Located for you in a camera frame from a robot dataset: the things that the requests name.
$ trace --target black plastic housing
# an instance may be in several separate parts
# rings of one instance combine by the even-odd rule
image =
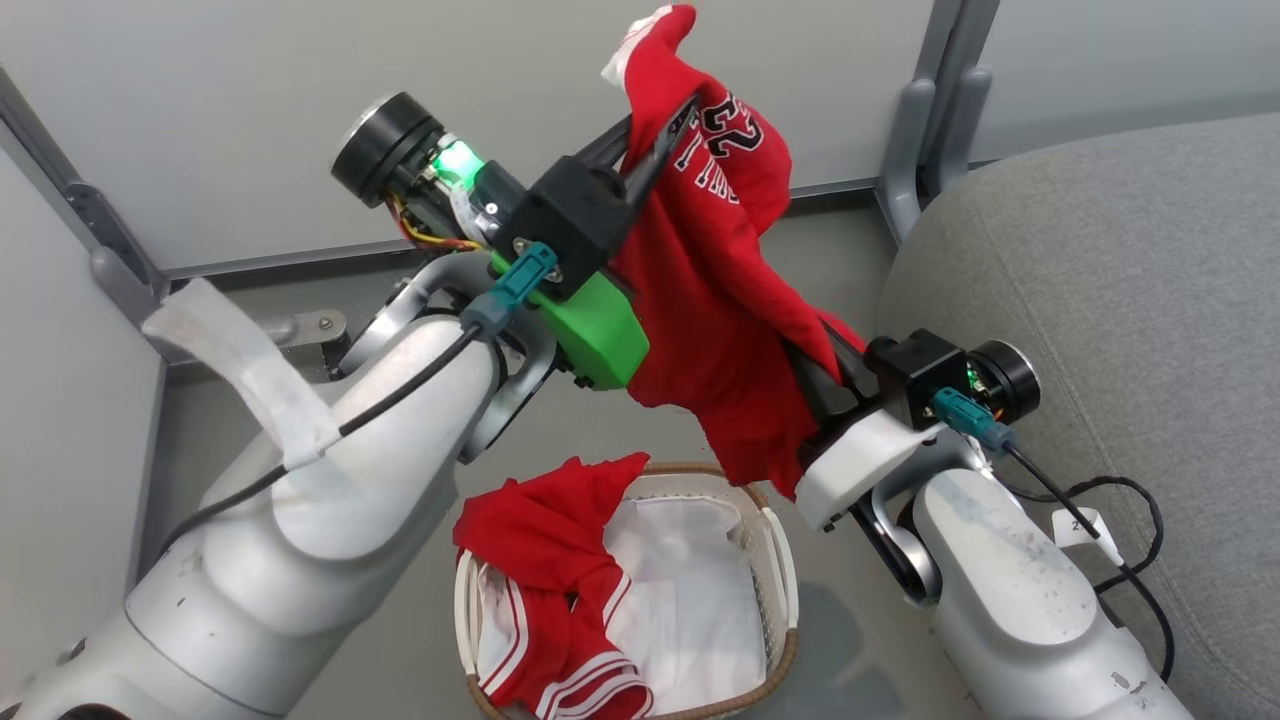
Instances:
[[[929,405],[942,388],[973,395],[964,350],[925,329],[915,331],[904,342],[873,340],[864,361],[879,379],[884,409],[916,430],[937,423]]]
[[[562,278],[544,283],[543,290],[566,300],[618,251],[635,210],[612,169],[593,168],[566,155],[525,192],[494,246],[515,260],[516,238],[547,243],[559,258]]]

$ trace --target green 3d-printed part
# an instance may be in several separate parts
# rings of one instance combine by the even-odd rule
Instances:
[[[511,263],[497,252],[490,256],[499,273],[511,269]],[[529,300],[564,350],[573,374],[591,389],[627,387],[649,354],[649,338],[631,302],[600,273],[564,302],[538,291]]]

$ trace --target gray fabric seat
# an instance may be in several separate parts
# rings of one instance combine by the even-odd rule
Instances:
[[[1036,364],[1029,454],[1062,486],[1143,483],[1165,516],[1144,573],[1198,719],[1280,717],[1280,115],[1140,131],[1004,160],[938,197],[883,291],[879,331],[1000,338]],[[1036,488],[1014,468],[1006,477]],[[1152,528],[1098,507],[1130,564]],[[1075,553],[1094,582],[1114,574]],[[1128,585],[1106,600],[1158,667]]]

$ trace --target printed number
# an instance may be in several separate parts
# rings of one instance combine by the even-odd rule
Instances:
[[[707,141],[707,149],[717,158],[727,158],[730,147],[741,147],[742,150],[751,151],[759,147],[763,140],[764,131],[760,129],[760,123],[754,117],[748,115],[746,132],[731,129],[717,135]]]
[[[707,126],[707,132],[724,132],[724,123],[736,118],[740,108],[741,102],[730,94],[719,105],[703,110],[703,124]]]

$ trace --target white stripe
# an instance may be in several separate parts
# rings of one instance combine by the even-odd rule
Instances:
[[[630,660],[625,659],[611,660],[604,665],[599,665],[591,669],[591,671],[586,676],[577,678],[572,684],[567,683],[549,684],[547,687],[547,691],[543,692],[543,698],[541,702],[539,703],[539,708],[541,708],[539,717],[541,717],[543,720],[549,720],[550,717],[554,717],[556,711],[559,707],[559,703],[563,698],[576,693],[577,691],[585,687],[589,687],[591,683],[599,680],[602,676],[608,675],[609,673],[613,673],[614,670],[635,673],[635,665],[632,665]]]
[[[480,689],[490,694],[498,692],[511,679],[511,674],[516,671],[516,667],[520,667],[529,651],[529,615],[525,612],[525,596],[521,594],[520,585],[511,582],[509,578],[507,579],[507,592],[511,593],[512,605],[516,606],[516,616],[513,618],[516,623],[516,653],[508,657],[493,676],[480,684]]]
[[[559,696],[562,693],[570,694],[595,678],[599,678],[600,673],[614,670],[618,665],[631,665],[631,661],[627,660],[626,655],[622,655],[616,650],[602,652],[600,655],[588,660],[563,682],[550,683],[547,685],[547,689],[543,691],[541,700],[538,702],[538,711],[535,715],[539,717],[547,717],[550,715],[552,710],[554,710],[554,703],[559,702]]]
[[[636,717],[644,717],[645,715],[649,715],[650,710],[653,710],[653,691],[645,687],[644,705],[640,706],[640,710],[636,710],[636,714],[631,716],[631,720],[636,720]]]
[[[589,717],[593,712],[604,707],[620,692],[637,685],[644,687],[644,682],[640,679],[640,675],[632,673],[614,675],[613,678],[600,683],[600,687],[595,688],[591,697],[575,706],[559,708],[556,717],[557,720],[577,720],[580,717]]]
[[[618,580],[618,587],[613,588],[613,594],[609,596],[609,602],[604,603],[604,616],[600,618],[600,621],[604,623],[605,628],[609,626],[609,620],[613,619],[613,611],[618,609],[618,603],[622,602],[622,598],[630,589],[631,578],[626,573],[622,573],[622,579]]]

